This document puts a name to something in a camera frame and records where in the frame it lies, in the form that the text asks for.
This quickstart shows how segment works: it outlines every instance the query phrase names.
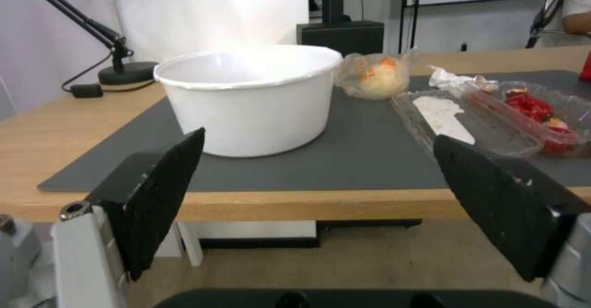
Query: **lamp base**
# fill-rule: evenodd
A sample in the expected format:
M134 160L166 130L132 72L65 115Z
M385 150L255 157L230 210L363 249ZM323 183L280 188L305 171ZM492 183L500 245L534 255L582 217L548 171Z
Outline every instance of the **lamp base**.
M154 67L157 62L131 62L123 65L123 72L116 72L112 66L99 71L102 85L126 85L151 81L154 79Z

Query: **black speaker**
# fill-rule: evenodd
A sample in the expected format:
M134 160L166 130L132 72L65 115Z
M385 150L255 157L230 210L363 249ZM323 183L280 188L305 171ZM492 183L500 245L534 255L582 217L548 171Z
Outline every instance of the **black speaker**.
M328 47L342 56L384 51L384 23L362 20L339 24L298 24L296 33L298 44Z

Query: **white sauce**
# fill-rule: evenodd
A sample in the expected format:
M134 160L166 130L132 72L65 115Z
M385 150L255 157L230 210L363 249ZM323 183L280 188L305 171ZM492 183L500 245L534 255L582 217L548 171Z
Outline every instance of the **white sauce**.
M455 102L449 99L422 96L412 103L418 108L435 135L446 135L468 144L475 144L474 137L456 118L456 114L464 113L464 110Z

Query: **screw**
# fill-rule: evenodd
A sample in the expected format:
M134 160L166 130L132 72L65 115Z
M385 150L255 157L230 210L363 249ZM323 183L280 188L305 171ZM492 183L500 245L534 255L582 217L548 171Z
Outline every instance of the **screw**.
M88 201L75 201L61 208L60 220L63 222L90 212L92 212L92 207Z
M13 235L17 232L14 219L9 215L0 215L0 232Z

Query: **floor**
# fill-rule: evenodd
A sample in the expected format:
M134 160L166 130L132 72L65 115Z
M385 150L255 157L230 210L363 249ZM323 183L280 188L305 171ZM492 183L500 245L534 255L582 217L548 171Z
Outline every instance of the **floor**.
M129 306L152 307L198 288L511 289L539 294L468 220L413 228L336 228L312 249L213 249L203 265L158 258L128 292Z

